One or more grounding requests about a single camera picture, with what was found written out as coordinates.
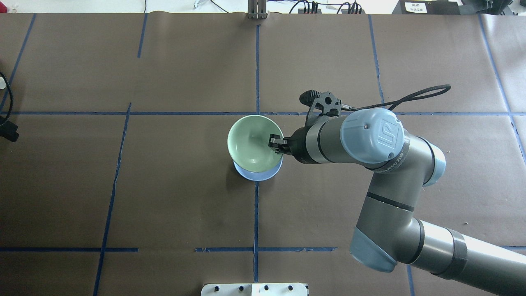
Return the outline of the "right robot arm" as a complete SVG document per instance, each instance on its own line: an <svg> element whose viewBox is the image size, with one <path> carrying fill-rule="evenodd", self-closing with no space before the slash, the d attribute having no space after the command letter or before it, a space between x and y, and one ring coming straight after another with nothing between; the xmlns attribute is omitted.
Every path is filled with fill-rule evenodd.
<svg viewBox="0 0 526 296"><path fill-rule="evenodd" d="M305 164L352 163L372 171L350 244L361 264L390 273L402 263L492 294L524 296L524 255L415 218L421 189L445 172L445 154L410 134L392 111L318 116L290 137L264 139L277 154Z"/></svg>

